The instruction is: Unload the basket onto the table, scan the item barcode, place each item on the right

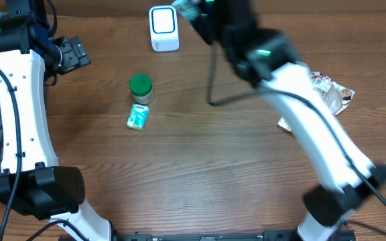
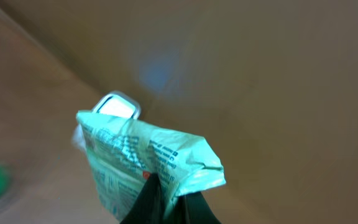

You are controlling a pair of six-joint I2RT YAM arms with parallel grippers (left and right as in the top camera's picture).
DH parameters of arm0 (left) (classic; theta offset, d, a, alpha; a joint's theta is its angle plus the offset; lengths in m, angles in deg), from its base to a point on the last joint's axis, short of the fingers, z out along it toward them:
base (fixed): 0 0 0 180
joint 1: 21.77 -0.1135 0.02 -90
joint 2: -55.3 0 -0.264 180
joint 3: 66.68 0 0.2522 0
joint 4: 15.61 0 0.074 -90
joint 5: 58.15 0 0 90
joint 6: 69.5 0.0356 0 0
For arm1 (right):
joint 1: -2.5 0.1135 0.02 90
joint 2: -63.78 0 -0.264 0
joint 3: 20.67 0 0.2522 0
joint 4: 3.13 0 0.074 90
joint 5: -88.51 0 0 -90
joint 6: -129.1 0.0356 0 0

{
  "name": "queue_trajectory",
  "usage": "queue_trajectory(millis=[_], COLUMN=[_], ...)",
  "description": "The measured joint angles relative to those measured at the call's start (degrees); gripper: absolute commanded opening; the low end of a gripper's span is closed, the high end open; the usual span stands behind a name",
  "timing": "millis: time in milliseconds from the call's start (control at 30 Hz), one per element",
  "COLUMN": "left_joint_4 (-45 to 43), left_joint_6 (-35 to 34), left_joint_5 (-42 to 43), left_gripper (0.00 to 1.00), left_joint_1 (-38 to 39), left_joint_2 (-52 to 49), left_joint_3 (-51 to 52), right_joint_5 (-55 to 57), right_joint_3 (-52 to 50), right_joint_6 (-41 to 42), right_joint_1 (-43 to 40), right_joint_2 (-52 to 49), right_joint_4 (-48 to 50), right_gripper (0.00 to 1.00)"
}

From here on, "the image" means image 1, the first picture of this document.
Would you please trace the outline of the teal wet wipes pack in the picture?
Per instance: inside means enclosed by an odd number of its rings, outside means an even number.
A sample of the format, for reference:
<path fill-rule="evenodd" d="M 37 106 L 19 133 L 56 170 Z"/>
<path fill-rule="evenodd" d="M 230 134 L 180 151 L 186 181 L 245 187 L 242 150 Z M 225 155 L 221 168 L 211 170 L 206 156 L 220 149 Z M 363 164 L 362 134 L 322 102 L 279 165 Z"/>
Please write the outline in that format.
<path fill-rule="evenodd" d="M 201 10 L 198 7 L 200 0 L 175 0 L 172 7 L 186 20 L 193 21 L 200 16 Z"/>

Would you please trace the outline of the green lid jar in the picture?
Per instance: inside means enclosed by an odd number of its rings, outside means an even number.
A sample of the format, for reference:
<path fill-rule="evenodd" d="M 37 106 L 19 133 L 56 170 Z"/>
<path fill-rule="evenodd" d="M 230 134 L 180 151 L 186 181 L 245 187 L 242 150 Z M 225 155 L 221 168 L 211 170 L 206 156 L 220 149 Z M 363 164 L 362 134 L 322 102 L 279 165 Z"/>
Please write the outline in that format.
<path fill-rule="evenodd" d="M 152 81 L 145 74 L 134 75 L 129 81 L 129 89 L 139 104 L 149 104 L 155 98 Z"/>

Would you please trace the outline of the small teal tissue pack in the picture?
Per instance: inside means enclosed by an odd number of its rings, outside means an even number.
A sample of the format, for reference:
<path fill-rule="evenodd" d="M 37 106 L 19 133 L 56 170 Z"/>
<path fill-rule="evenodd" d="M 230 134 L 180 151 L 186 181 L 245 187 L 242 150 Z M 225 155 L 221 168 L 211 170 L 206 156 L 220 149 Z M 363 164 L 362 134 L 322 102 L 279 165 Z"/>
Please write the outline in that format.
<path fill-rule="evenodd" d="M 142 131 L 149 116 L 149 108 L 140 104 L 133 104 L 127 119 L 127 127 Z"/>

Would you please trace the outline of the brown bread snack bag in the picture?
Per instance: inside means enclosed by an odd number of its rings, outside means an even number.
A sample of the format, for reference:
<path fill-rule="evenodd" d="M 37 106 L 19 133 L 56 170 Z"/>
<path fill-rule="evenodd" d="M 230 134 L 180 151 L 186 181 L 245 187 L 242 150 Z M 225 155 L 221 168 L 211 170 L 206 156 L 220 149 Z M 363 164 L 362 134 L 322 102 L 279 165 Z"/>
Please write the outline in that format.
<path fill-rule="evenodd" d="M 338 84 L 321 72 L 311 72 L 312 89 L 321 97 L 334 116 L 340 114 L 351 102 L 355 91 Z"/>

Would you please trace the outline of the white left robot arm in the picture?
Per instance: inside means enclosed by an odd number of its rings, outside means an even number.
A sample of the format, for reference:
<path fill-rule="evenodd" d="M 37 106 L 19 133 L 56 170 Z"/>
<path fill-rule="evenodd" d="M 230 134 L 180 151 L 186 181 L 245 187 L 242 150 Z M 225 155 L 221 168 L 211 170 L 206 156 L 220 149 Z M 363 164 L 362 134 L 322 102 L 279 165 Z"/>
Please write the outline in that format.
<path fill-rule="evenodd" d="M 60 226 L 72 240 L 116 240 L 110 221 L 86 201 L 77 167 L 61 166 L 52 146 L 45 83 L 90 64 L 77 37 L 56 37 L 51 1 L 6 3 L 0 18 L 0 113 L 3 153 L 0 202 L 15 211 Z"/>

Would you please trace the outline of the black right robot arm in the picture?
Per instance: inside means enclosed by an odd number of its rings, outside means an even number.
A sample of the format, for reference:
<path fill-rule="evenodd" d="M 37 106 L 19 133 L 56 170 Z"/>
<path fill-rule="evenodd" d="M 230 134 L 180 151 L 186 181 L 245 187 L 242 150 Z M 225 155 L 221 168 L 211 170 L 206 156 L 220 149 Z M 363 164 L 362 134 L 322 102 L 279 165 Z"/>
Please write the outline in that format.
<path fill-rule="evenodd" d="M 248 1 L 175 1 L 174 7 L 208 44 L 220 44 L 236 75 L 287 121 L 319 184 L 303 196 L 304 221 L 292 240 L 330 240 L 386 184 L 314 91 L 310 70 L 279 30 L 262 28 Z"/>

